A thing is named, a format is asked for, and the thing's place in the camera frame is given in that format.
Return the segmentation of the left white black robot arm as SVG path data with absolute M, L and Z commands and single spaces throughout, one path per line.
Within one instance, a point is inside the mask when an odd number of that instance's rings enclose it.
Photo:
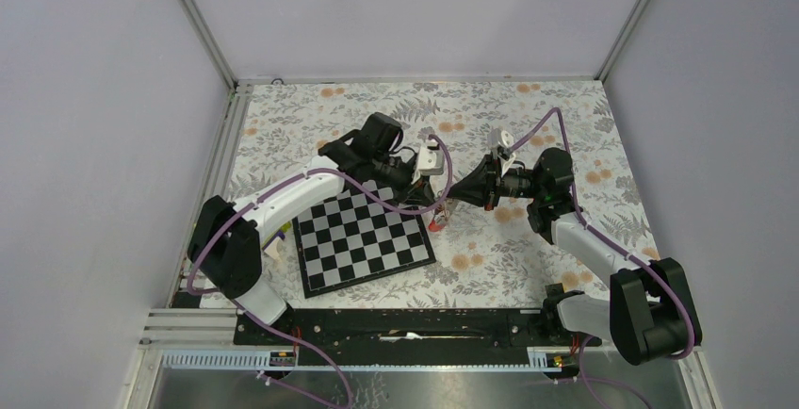
M 404 135 L 399 122 L 382 113 L 339 139 L 325 143 L 295 174 L 262 192 L 229 202 L 219 195 L 206 200 L 189 240 L 191 295 L 221 293 L 256 321 L 268 343 L 289 338 L 292 319 L 285 299 L 263 274 L 262 251 L 280 227 L 303 211 L 352 187 L 372 202 L 417 216 L 440 206 L 449 190 L 434 195 L 431 177 L 453 180 L 447 146 L 429 135 L 409 159 L 398 152 Z

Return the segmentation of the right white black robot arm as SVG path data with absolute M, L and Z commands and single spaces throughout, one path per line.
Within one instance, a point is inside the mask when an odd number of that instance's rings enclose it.
M 492 210 L 501 198 L 527 199 L 531 230 L 572 254 L 609 289 L 607 300 L 551 287 L 540 330 L 562 345 L 576 333 L 610 341 L 631 365 L 687 357 L 702 340 L 684 269 L 673 258 L 645 262 L 590 223 L 574 197 L 571 155 L 548 148 L 530 169 L 505 165 L 499 152 L 454 184 L 451 200 Z

